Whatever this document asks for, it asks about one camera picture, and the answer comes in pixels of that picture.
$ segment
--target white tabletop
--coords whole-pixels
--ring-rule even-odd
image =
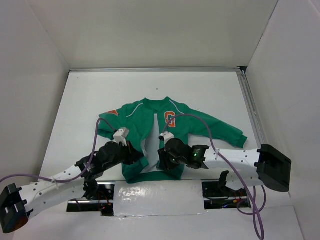
[[[257,148],[254,130],[235,72],[73,72],[67,81],[41,175],[55,175],[91,152],[98,114],[143,98],[160,100],[167,96],[241,129],[248,137],[244,148]],[[191,136],[189,140],[190,145],[209,145],[206,138]],[[97,148],[105,142],[105,138],[98,137]],[[226,142],[214,142],[219,148],[232,149]],[[185,168],[182,179],[218,179],[220,172],[214,169]],[[99,180],[123,181],[121,166],[106,171]],[[190,188],[183,182],[171,183],[177,184],[180,192],[187,191],[182,187]],[[146,189],[148,184],[156,186],[150,187],[148,191],[151,192],[146,196],[157,196],[152,191],[169,187],[166,181],[142,182],[139,186]],[[173,188],[171,192],[174,195],[176,191]],[[302,240],[289,195],[271,190],[267,190],[267,194],[267,206],[261,214],[265,239]],[[186,196],[176,194],[175,201],[153,197],[152,204],[157,205],[157,209],[162,212],[161,205],[168,210],[171,203],[188,202],[185,206],[185,209],[188,209],[192,207],[191,202],[195,206],[199,201],[203,201],[201,197],[195,197],[194,201],[179,198]],[[150,202],[147,201],[148,199],[137,201],[134,211],[148,206],[146,203]],[[262,204],[260,190],[257,204]],[[14,240],[257,239],[252,217],[242,215],[236,209],[204,212],[198,210],[201,214],[194,215],[104,217],[100,216],[99,212],[66,213],[66,206],[66,203],[62,203],[31,219],[26,226],[15,232]]]
[[[239,128],[248,137],[245,149],[257,148],[254,130],[236,72],[72,72],[69,75],[41,169],[52,176],[90,154],[98,115],[143,98],[165,97],[185,103]],[[215,140],[219,148],[233,149]],[[97,149],[106,143],[98,137]],[[190,136],[189,145],[210,145]],[[218,179],[220,169],[185,168],[182,179]],[[99,181],[124,180],[121,165]]]

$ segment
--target orange triangle patch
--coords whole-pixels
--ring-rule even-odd
[[[117,110],[107,111],[106,113],[107,114],[114,114],[114,115],[119,117],[119,114],[118,114]]]

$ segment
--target green jacket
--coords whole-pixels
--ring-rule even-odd
[[[141,142],[151,133],[154,125],[154,115],[157,114],[159,131],[163,131],[167,122],[179,114],[193,114],[202,118],[210,127],[212,137],[227,141],[234,147],[242,148],[247,140],[243,132],[221,120],[218,120],[205,113],[190,109],[183,103],[173,101],[169,97],[163,100],[149,100],[147,98],[126,104],[120,109],[100,114],[100,118],[107,120],[115,129],[126,127],[129,129],[127,140],[139,152],[143,152]],[[175,138],[188,144],[188,134],[209,137],[205,126],[196,118],[183,116],[175,118],[167,128],[167,131],[174,134]],[[112,139],[114,132],[110,127],[101,121],[98,134],[102,137]],[[184,171],[184,165],[180,165],[171,171],[156,171],[141,173],[149,165],[146,157],[142,157],[132,165],[122,164],[122,174],[128,183],[143,181],[180,180]]]

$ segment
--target white piping stripe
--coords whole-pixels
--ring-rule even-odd
[[[135,111],[137,110],[137,108],[140,106],[140,105],[142,105],[142,104],[144,104],[143,102],[142,103],[140,103],[138,106],[136,106],[136,108],[135,108],[135,110],[133,111],[133,113],[131,113],[129,116],[126,116],[127,118],[128,117],[131,117],[134,113],[135,113]]]
[[[169,101],[175,106],[175,108],[178,110],[179,113],[184,114],[182,111],[179,111],[179,109],[177,108],[177,105],[175,105],[175,103],[171,101],[171,99]]]

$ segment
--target jacket sleeve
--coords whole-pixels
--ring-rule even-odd
[[[214,139],[224,140],[234,147],[244,147],[247,137],[243,135],[241,130],[234,126],[203,112],[190,109],[187,105],[185,105],[184,113],[192,114],[203,119],[208,124]],[[199,122],[199,120],[194,117],[189,117],[189,122],[191,134],[209,138],[208,130],[202,122]]]
[[[118,130],[124,127],[126,122],[126,105],[117,110],[102,113],[99,117],[107,120],[112,127]],[[114,134],[115,132],[108,126],[108,124],[101,120],[98,127],[98,135],[112,140]]]

